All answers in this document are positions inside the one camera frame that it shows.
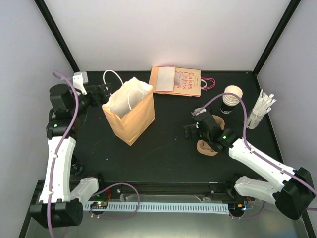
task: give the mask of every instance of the brown small object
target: brown small object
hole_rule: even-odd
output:
[[[217,124],[220,125],[220,128],[223,130],[224,129],[224,120],[221,117],[218,117],[215,115],[213,115],[213,118],[215,119]],[[203,140],[199,140],[197,142],[196,147],[197,147],[198,152],[203,154],[203,155],[215,156],[216,154],[218,154],[218,152],[215,152],[213,149],[211,149],[210,146],[208,146],[208,144],[206,142],[204,142]]]

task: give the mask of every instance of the white cable tray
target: white cable tray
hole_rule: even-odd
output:
[[[88,201],[84,211],[90,211]],[[133,212],[137,202],[110,202],[107,208],[96,208],[93,211]],[[140,202],[138,212],[177,212],[177,213],[217,213],[229,214],[228,204],[219,203],[167,203],[167,202]]]

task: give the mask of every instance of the white bag handle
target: white bag handle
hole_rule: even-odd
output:
[[[106,71],[104,72],[104,74],[103,74],[103,81],[104,81],[104,84],[106,84],[106,81],[105,81],[105,74],[106,74],[107,72],[112,72],[112,73],[114,73],[114,74],[118,77],[118,79],[120,79],[121,84],[123,85],[123,81],[122,81],[122,79],[120,78],[120,76],[119,76],[116,72],[114,72],[113,70],[111,70],[111,69],[106,70]]]
[[[130,109],[130,110],[132,110],[131,105],[130,105],[130,93],[131,93],[132,90],[138,90],[138,91],[140,91],[140,92],[143,94],[143,97],[144,97],[144,92],[143,92],[141,89],[139,89],[139,88],[132,88],[132,89],[129,91],[129,93],[128,93],[128,105],[129,105],[129,109]]]

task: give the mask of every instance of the gray floor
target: gray floor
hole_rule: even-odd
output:
[[[251,216],[261,209],[261,202],[248,210]],[[64,228],[54,229],[60,237]],[[50,237],[47,229],[32,220],[27,238]],[[129,220],[91,218],[85,212],[78,227],[71,227],[66,238],[306,238],[303,221],[293,221],[268,205],[256,219],[232,220],[227,215],[188,213],[137,213]]]

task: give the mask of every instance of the white wall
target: white wall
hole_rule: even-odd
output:
[[[277,102],[270,117],[285,163],[308,169],[317,187],[317,1],[301,1],[259,74]],[[312,206],[317,207],[317,199]],[[317,232],[317,212],[309,212]]]
[[[0,1],[0,227],[16,238],[45,178],[52,71],[72,70],[33,0]]]
[[[290,0],[45,0],[81,70],[253,70]]]

